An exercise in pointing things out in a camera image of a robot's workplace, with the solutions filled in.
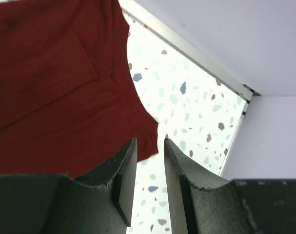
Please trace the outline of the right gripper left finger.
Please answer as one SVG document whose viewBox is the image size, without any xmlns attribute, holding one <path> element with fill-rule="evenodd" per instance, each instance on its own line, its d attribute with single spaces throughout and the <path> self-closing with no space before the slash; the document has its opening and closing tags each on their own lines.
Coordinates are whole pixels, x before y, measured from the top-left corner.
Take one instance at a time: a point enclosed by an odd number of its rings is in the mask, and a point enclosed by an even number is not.
<svg viewBox="0 0 296 234">
<path fill-rule="evenodd" d="M 124 234 L 131 225 L 135 138 L 77 177 L 0 174 L 0 234 Z"/>
</svg>

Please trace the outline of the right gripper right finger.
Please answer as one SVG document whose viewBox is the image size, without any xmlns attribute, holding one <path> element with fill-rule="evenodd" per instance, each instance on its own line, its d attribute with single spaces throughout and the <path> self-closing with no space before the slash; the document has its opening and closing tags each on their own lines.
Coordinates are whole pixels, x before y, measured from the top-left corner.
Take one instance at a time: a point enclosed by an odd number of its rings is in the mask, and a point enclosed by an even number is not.
<svg viewBox="0 0 296 234">
<path fill-rule="evenodd" d="M 164 141 L 174 234 L 296 234 L 296 179 L 226 180 Z"/>
</svg>

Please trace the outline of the dark red t-shirt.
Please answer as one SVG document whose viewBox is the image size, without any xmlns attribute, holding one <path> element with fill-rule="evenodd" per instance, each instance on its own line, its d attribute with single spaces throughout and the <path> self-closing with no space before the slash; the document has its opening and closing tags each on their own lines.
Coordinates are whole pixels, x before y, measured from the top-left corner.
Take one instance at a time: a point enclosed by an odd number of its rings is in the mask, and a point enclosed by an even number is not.
<svg viewBox="0 0 296 234">
<path fill-rule="evenodd" d="M 127 60 L 116 0 L 0 3 L 0 174 L 77 177 L 138 141 L 158 152 Z"/>
</svg>

